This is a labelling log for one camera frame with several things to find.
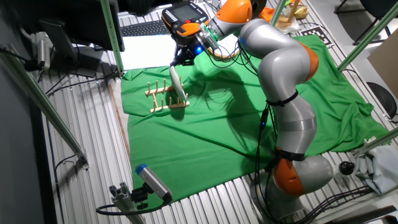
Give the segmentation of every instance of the white paper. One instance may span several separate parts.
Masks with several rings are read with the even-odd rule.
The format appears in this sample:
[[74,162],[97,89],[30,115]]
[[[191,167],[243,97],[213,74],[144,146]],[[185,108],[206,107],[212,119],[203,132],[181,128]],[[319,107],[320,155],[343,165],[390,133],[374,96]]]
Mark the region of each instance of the white paper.
[[175,41],[170,35],[123,37],[123,69],[153,68],[170,65],[174,59]]
[[238,53],[239,49],[235,50],[235,47],[237,47],[238,45],[236,44],[238,41],[238,38],[231,34],[227,37],[225,37],[223,40],[218,42],[218,45],[222,46],[219,47],[217,50],[214,51],[214,53],[219,54],[223,57],[227,57],[229,55],[231,55],[233,52]]

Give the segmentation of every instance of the black knob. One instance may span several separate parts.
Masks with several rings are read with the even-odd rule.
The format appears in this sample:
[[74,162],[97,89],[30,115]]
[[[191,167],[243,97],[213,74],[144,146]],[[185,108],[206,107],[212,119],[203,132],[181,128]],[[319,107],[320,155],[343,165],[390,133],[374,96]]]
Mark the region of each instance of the black knob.
[[343,174],[343,175],[350,175],[354,172],[355,169],[355,164],[353,162],[341,162],[341,164],[338,166],[338,170]]

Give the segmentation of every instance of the keyboard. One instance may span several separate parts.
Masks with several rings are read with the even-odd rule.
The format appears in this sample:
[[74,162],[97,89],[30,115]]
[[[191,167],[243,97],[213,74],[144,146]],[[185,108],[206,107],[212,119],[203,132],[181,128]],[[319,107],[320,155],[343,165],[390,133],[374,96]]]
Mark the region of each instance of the keyboard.
[[121,30],[123,37],[170,34],[162,20],[124,26]]

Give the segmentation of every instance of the black wheel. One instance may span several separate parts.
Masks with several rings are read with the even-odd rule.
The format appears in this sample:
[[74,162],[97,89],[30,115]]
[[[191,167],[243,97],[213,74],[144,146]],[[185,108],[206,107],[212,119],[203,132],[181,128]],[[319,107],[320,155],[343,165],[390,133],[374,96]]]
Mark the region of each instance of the black wheel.
[[394,97],[388,90],[376,83],[367,82],[367,84],[392,119],[397,114],[397,103]]

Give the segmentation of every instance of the green metal pole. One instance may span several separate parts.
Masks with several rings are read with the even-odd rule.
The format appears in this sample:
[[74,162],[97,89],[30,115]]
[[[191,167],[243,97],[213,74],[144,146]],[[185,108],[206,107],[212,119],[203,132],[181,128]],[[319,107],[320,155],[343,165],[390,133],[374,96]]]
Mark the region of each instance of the green metal pole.
[[380,22],[373,27],[373,29],[366,35],[366,37],[356,46],[356,48],[342,61],[337,67],[339,71],[344,70],[362,51],[366,46],[378,35],[388,23],[398,14],[398,2],[390,9],[390,11],[380,20]]
[[118,66],[119,72],[123,72],[123,62],[122,57],[120,55],[119,43],[118,38],[116,36],[116,28],[113,25],[113,19],[111,14],[111,7],[109,6],[108,0],[101,0],[102,11],[104,13],[105,23],[107,24],[109,38],[111,39],[112,50],[114,57],[116,59],[116,64]]
[[62,118],[57,113],[55,108],[50,103],[48,97],[39,87],[36,79],[25,70],[23,64],[18,58],[9,54],[1,53],[0,59],[9,68],[12,74],[17,78],[23,89],[27,92],[29,97],[33,99],[35,104],[43,112],[46,118],[51,122],[53,127],[61,135],[62,139],[68,144],[70,149],[76,154],[76,156],[83,163],[83,168],[88,168],[88,161],[86,154],[81,150],[73,134],[70,132],[66,124],[62,121]]
[[358,155],[367,153],[370,150],[374,149],[375,147],[378,147],[381,144],[384,144],[384,143],[396,138],[397,136],[398,136],[398,128],[394,128],[393,130],[388,132],[385,136],[380,137],[380,138],[370,142],[369,144],[365,144],[361,148],[355,150],[353,152],[353,156],[358,156]]
[[285,3],[287,0],[279,0],[278,5],[276,6],[274,15],[272,16],[271,19],[271,25],[275,26],[276,23],[278,22],[279,16],[282,13],[282,10],[284,10]]

